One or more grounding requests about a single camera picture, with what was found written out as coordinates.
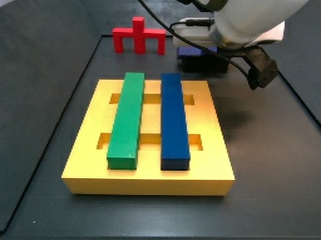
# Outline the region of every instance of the green block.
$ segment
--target green block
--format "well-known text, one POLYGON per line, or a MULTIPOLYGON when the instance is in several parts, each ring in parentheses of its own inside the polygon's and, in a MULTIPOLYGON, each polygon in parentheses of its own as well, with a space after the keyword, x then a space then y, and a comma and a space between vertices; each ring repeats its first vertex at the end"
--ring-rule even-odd
POLYGON ((112 170, 135 170, 144 98, 144 73, 125 73, 109 137, 107 161, 112 170))

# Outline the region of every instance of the yellow block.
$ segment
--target yellow block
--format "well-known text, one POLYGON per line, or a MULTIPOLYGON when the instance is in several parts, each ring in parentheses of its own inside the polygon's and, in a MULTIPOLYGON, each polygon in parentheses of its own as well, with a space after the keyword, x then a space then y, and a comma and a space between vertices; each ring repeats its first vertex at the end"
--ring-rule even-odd
POLYGON ((234 174, 206 81, 181 81, 189 170, 160 171, 160 81, 145 81, 136 171, 109 170, 107 149, 123 81, 100 80, 62 180, 72 193, 223 196, 234 174))

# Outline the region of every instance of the blue bar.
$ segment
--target blue bar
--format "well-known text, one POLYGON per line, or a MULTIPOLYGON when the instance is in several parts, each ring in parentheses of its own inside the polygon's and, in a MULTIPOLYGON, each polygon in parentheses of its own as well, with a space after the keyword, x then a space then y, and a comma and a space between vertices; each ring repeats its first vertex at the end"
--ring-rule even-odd
POLYGON ((161 74, 161 163, 164 171, 189 169, 189 145, 180 75, 161 74))

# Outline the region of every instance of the red block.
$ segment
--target red block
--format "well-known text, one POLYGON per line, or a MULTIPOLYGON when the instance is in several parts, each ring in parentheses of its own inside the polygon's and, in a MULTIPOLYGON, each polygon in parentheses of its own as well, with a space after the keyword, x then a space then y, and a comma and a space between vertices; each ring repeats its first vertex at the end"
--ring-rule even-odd
POLYGON ((132 18, 132 28, 113 28, 112 39, 116 53, 124 51, 123 38, 133 38, 135 53, 145 53, 145 38, 157 39, 157 54, 165 53, 165 30, 145 28, 145 20, 143 17, 132 18))

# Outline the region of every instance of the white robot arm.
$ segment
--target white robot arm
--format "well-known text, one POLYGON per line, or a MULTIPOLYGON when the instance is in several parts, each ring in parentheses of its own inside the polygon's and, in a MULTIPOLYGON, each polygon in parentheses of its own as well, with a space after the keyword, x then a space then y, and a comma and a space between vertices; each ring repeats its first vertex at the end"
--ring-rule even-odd
POLYGON ((275 61, 258 47, 259 43, 278 42, 283 38, 283 21, 309 0, 176 0, 194 3, 200 11, 212 12, 212 18, 184 19, 169 27, 137 0, 157 23, 172 34, 173 45, 189 44, 210 53, 218 61, 232 64, 248 81, 250 89, 264 88, 278 74, 275 61), (207 48, 216 46, 218 51, 207 48), (248 73, 231 61, 242 57, 250 65, 248 73))
MULTIPOLYGON (((214 12, 214 21, 210 28, 177 25, 175 32, 204 47, 215 45, 226 50, 236 50, 260 42, 280 41, 283 21, 309 0, 180 0, 179 2, 184 4, 192 2, 199 8, 214 12)), ((180 41, 175 39, 173 44, 180 45, 180 41)))

